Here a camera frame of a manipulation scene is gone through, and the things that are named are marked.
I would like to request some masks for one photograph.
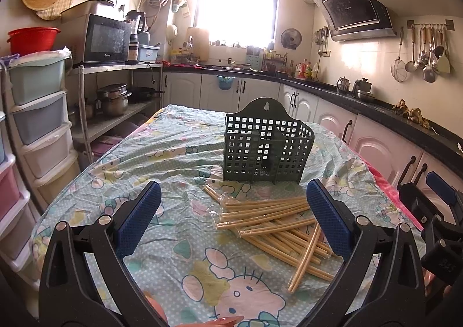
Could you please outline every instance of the metal shelf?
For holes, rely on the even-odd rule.
[[[97,66],[97,67],[84,67],[84,74],[96,74],[99,72],[107,71],[120,71],[120,70],[135,70],[135,69],[149,69],[151,66],[152,69],[159,69],[163,66],[162,63],[140,63],[140,64],[114,64],[109,66]],[[70,72],[70,75],[77,75],[79,73],[78,69],[73,69]]]
[[[99,138],[101,135],[107,133],[113,127],[116,127],[119,123],[129,119],[131,116],[139,113],[145,108],[151,106],[159,100],[159,97],[154,100],[147,102],[139,102],[136,104],[129,104],[127,111],[124,115],[120,117],[109,118],[103,115],[103,113],[98,113],[95,118],[87,122],[88,132],[89,132],[89,142],[93,142],[95,139]],[[74,141],[78,143],[85,144],[84,134],[82,132],[82,127],[79,125],[71,128],[71,134]]]

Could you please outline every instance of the countertop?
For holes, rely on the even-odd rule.
[[[373,103],[365,103],[355,99],[352,95],[338,94],[336,87],[330,84],[316,81],[289,80],[246,70],[237,71],[220,67],[170,66],[165,67],[164,72],[217,74],[228,77],[268,80],[306,91],[354,114],[363,115],[382,124],[428,152],[463,179],[463,153],[458,149],[457,145],[458,143],[463,145],[463,139],[435,122],[430,121],[430,124],[437,133],[399,117],[392,111],[392,105],[383,101],[375,100]]]

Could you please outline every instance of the pink cloth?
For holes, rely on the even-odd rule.
[[[380,172],[376,170],[368,161],[366,161],[364,158],[362,158],[362,160],[368,166],[368,170],[371,172],[371,174],[373,174],[374,180],[376,181],[378,187],[387,195],[395,207],[400,209],[419,230],[423,230],[423,227],[418,222],[418,220],[416,220],[416,218],[407,209],[407,207],[405,207],[404,204],[400,201],[399,192],[394,187],[392,187],[390,183],[384,179]]]

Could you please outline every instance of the hello kitty tablecloth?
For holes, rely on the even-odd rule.
[[[309,123],[315,143],[299,185],[221,181],[224,125],[224,113],[175,105],[156,113],[81,173],[49,206],[32,232],[37,266],[41,269],[58,221],[92,224],[155,180],[161,185],[162,204],[134,254],[124,262],[140,289],[163,307],[169,324],[244,315],[239,327],[295,326],[328,282],[305,275],[295,294],[286,293],[295,269],[229,231],[216,231],[208,213],[214,202],[203,185],[244,201],[305,195],[307,182],[319,178],[354,215],[364,214],[377,225],[395,227],[405,221],[413,226],[377,186],[362,159],[318,124]],[[117,310],[93,256],[88,257],[102,300]],[[361,305],[377,260],[373,258],[352,309]],[[333,256],[323,260],[321,268],[335,274],[340,265],[341,259]]]

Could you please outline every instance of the pile of chopsticks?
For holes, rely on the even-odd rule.
[[[330,246],[319,240],[321,229],[316,219],[312,217],[293,222],[281,220],[310,209],[304,196],[240,202],[230,196],[222,197],[209,185],[204,187],[204,191],[224,209],[216,229],[235,230],[245,241],[296,267],[288,286],[289,292],[293,293],[297,289],[306,272],[323,280],[333,280],[333,275],[311,265],[320,265],[322,259],[329,258],[333,253]],[[315,225],[311,235],[298,229],[307,225]]]

